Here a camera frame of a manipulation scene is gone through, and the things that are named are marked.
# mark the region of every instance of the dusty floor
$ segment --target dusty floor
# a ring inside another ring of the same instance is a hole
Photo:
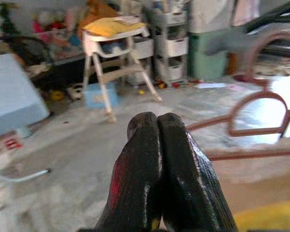
[[[30,174],[44,168],[53,169],[49,175],[13,187],[20,231],[72,232],[95,225],[107,199],[114,161],[127,141],[126,126],[137,113],[174,112],[190,124],[224,114],[242,97],[260,91],[259,87],[237,83],[228,77],[219,82],[236,84],[241,89],[170,88],[159,91],[162,103],[152,101],[148,92],[140,96],[137,91],[129,91],[115,109],[116,124],[107,123],[103,110],[86,109],[82,102],[59,107],[55,116],[34,127],[36,132],[13,154],[10,170],[16,168],[21,174]],[[284,97],[290,108],[290,77],[276,78],[272,89]],[[277,126],[283,114],[280,104],[260,100],[242,111],[237,126]],[[231,138],[224,125],[202,129],[193,136],[202,148],[272,144],[278,139],[278,135]],[[286,136],[290,136],[290,126]],[[260,172],[250,169],[255,164]],[[233,213],[290,199],[289,157],[218,161],[213,165]],[[285,169],[278,176],[262,177],[262,172],[281,168]],[[224,176],[225,170],[234,174],[233,178]],[[0,232],[9,231],[12,212],[9,205],[0,210]]]

